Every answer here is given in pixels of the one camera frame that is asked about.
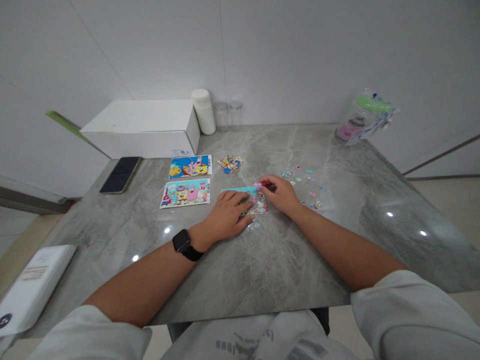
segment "black smartwatch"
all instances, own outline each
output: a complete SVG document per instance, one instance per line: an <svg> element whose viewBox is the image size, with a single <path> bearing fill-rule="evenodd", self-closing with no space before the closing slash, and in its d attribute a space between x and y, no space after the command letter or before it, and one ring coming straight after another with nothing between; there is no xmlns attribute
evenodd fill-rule
<svg viewBox="0 0 480 360"><path fill-rule="evenodd" d="M173 247L177 253L182 253L188 260L196 262L200 260L203 252L198 252L190 245L190 235L186 229L173 237Z"/></svg>

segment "forearm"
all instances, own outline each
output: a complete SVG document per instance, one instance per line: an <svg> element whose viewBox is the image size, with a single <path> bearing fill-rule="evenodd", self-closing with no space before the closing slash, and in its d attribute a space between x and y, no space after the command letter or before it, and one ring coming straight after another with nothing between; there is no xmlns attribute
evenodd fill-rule
<svg viewBox="0 0 480 360"><path fill-rule="evenodd" d="M192 246L207 251L198 225L188 230ZM113 322L146 326L194 266L171 241L119 272L83 305L99 308Z"/></svg>
<svg viewBox="0 0 480 360"><path fill-rule="evenodd" d="M304 205L287 215L353 291L370 288L386 275L407 269L381 247Z"/></svg>

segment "person's left hand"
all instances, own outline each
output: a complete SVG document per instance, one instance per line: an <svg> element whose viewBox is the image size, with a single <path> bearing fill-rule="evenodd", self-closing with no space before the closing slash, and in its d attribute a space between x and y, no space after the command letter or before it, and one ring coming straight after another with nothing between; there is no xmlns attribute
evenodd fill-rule
<svg viewBox="0 0 480 360"><path fill-rule="evenodd" d="M239 220L239 216L254 203L240 201L250 196L248 192L227 190L220 194L210 214L201 223L188 230L192 247L204 253L217 241L231 238L245 229L255 218L253 215L245 215Z"/></svg>

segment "white shirt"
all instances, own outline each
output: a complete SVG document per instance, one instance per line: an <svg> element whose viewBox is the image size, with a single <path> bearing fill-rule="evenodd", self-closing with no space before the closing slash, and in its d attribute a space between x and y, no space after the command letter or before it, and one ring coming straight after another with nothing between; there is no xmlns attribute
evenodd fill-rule
<svg viewBox="0 0 480 360"><path fill-rule="evenodd" d="M480 328L438 287L395 271L351 294L356 323L375 359L480 359ZM111 322L91 305L56 325L30 359L139 359L151 331ZM357 359L325 335L310 310L194 322L169 359Z"/></svg>

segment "white sleeve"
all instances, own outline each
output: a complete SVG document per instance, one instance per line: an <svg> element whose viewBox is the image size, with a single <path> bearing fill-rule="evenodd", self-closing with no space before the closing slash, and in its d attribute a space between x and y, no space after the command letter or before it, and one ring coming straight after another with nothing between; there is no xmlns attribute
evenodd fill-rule
<svg viewBox="0 0 480 360"><path fill-rule="evenodd" d="M417 274L399 270L351 295L375 359L479 359L480 327Z"/></svg>
<svg viewBox="0 0 480 360"><path fill-rule="evenodd" d="M112 322L97 307L84 305L50 330L28 359L142 360L151 337L148 328Z"/></svg>

